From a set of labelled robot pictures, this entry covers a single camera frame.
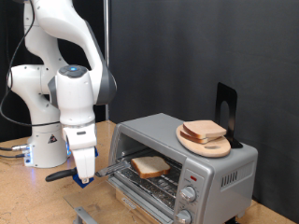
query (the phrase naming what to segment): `black curtain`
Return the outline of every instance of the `black curtain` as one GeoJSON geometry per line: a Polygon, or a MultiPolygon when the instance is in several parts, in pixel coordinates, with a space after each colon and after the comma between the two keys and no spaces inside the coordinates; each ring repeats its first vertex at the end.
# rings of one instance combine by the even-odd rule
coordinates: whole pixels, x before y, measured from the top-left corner
{"type": "MultiPolygon", "coordinates": [[[[100,48],[105,55],[104,8],[103,1],[74,0],[74,7],[81,18],[88,21],[100,48]]],[[[23,4],[11,0],[1,0],[0,7],[0,99],[2,100],[8,70],[8,60],[11,59],[15,48],[24,35],[23,32],[23,4]]],[[[79,64],[90,68],[83,50],[70,42],[59,40],[59,48],[64,59],[69,64],[79,64]]],[[[42,61],[31,54],[24,44],[17,54],[14,66],[20,64],[42,64],[42,61]]],[[[17,121],[30,123],[30,114],[25,102],[15,93],[10,93],[5,106],[5,114],[17,121]]],[[[105,119],[105,107],[95,106],[96,121],[105,119]]],[[[0,116],[0,142],[31,135],[31,128],[22,127],[6,121],[0,116]]]]}
{"type": "Polygon", "coordinates": [[[299,2],[112,0],[111,8],[111,120],[214,119],[218,82],[236,89],[235,138],[259,151],[253,196],[299,222],[299,2]]]}

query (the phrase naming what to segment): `toast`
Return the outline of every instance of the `toast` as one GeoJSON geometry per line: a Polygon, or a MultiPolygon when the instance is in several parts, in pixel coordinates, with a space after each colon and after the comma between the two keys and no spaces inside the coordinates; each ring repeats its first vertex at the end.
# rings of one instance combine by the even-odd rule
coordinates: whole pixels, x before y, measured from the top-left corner
{"type": "Polygon", "coordinates": [[[157,156],[131,159],[131,165],[142,179],[168,175],[171,168],[164,159],[157,156]]]}
{"type": "Polygon", "coordinates": [[[199,144],[206,144],[210,141],[213,141],[219,137],[209,137],[209,138],[203,138],[203,139],[199,139],[199,138],[196,138],[196,137],[193,137],[191,135],[189,135],[184,129],[183,129],[183,125],[180,125],[178,127],[179,129],[179,133],[180,133],[180,136],[182,136],[183,138],[186,138],[190,141],[193,141],[194,143],[199,143],[199,144]]]}
{"type": "Polygon", "coordinates": [[[199,139],[226,135],[226,130],[212,120],[184,122],[183,128],[190,136],[199,139]]]}

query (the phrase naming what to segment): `toaster oven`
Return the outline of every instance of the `toaster oven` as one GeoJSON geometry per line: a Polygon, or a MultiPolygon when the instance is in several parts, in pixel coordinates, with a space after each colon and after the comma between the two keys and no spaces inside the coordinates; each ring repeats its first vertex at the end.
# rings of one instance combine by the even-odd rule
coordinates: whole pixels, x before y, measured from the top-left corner
{"type": "Polygon", "coordinates": [[[244,144],[222,158],[199,156],[177,140],[176,128],[182,123],[158,114],[118,124],[109,165],[160,156],[171,170],[168,175],[141,179],[129,167],[108,181],[161,223],[221,224],[241,217],[251,202],[257,150],[244,144]]]}

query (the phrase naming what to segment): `stacked bread slices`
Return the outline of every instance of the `stacked bread slices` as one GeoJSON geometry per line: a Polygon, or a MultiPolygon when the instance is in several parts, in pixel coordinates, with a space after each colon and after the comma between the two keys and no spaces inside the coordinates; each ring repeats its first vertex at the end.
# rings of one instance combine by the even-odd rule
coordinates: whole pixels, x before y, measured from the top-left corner
{"type": "Polygon", "coordinates": [[[226,130],[212,120],[184,122],[178,129],[180,136],[199,144],[206,144],[226,135],[226,130]]]}

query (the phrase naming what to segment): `black cable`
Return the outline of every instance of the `black cable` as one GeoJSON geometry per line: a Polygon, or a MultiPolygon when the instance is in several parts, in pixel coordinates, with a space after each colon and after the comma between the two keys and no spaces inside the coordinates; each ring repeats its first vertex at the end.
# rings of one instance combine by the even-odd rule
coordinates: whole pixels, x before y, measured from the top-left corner
{"type": "Polygon", "coordinates": [[[1,151],[12,151],[12,149],[9,147],[0,147],[0,150],[1,151]]]}
{"type": "Polygon", "coordinates": [[[3,157],[3,158],[23,158],[23,157],[25,157],[25,154],[19,154],[19,155],[12,156],[12,157],[0,155],[0,157],[3,157]]]}
{"type": "MultiPolygon", "coordinates": [[[[5,13],[5,20],[6,20],[6,37],[7,37],[7,63],[8,63],[8,67],[9,67],[9,64],[10,64],[10,59],[9,59],[9,44],[8,44],[8,21],[7,21],[7,3],[6,1],[4,1],[4,13],[5,13]]],[[[12,88],[13,86],[13,79],[12,79],[12,71],[10,69],[10,74],[11,74],[11,86],[10,88],[12,88]]]]}
{"type": "Polygon", "coordinates": [[[31,28],[33,27],[34,23],[35,23],[35,20],[36,20],[36,14],[35,14],[35,10],[34,10],[34,5],[32,3],[32,0],[29,0],[30,1],[30,5],[31,5],[31,8],[32,8],[32,12],[33,12],[33,20],[32,20],[32,23],[28,29],[28,31],[25,33],[25,35],[22,37],[18,47],[16,48],[15,52],[13,53],[13,56],[11,58],[11,61],[10,61],[10,64],[9,64],[9,68],[8,68],[8,72],[7,72],[7,86],[6,86],[6,94],[5,96],[3,97],[2,99],[2,102],[0,104],[0,114],[2,115],[3,118],[7,119],[8,121],[12,122],[12,123],[15,123],[15,124],[19,124],[19,125],[22,125],[22,126],[25,126],[25,127],[40,127],[40,126],[46,126],[46,125],[51,125],[51,124],[56,124],[56,123],[60,123],[60,121],[56,121],[56,122],[52,122],[52,123],[43,123],[43,124],[27,124],[27,123],[22,123],[22,122],[18,122],[16,120],[13,120],[13,119],[10,119],[8,118],[4,113],[3,113],[3,104],[4,104],[4,101],[7,99],[7,96],[8,94],[11,92],[11,87],[12,87],[12,76],[11,76],[11,85],[10,85],[10,88],[8,87],[8,80],[9,80],[9,74],[10,74],[10,71],[11,71],[11,67],[12,67],[12,64],[13,64],[13,61],[15,60],[15,57],[16,57],[16,54],[22,44],[22,42],[24,41],[25,37],[28,35],[28,33],[30,32],[31,28]]]}

